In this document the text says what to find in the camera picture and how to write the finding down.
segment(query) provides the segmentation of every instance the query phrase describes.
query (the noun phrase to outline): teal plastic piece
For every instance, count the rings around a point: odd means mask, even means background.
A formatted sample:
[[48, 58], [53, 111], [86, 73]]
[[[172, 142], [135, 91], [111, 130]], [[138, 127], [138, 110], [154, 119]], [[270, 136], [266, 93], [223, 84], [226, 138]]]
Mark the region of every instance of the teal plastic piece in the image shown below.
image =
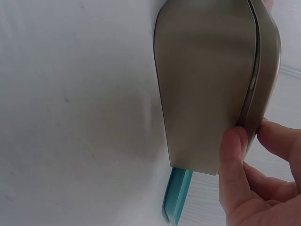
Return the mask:
[[177, 226], [181, 217], [187, 192], [189, 189], [192, 171], [173, 168], [167, 186], [164, 209], [172, 226]]

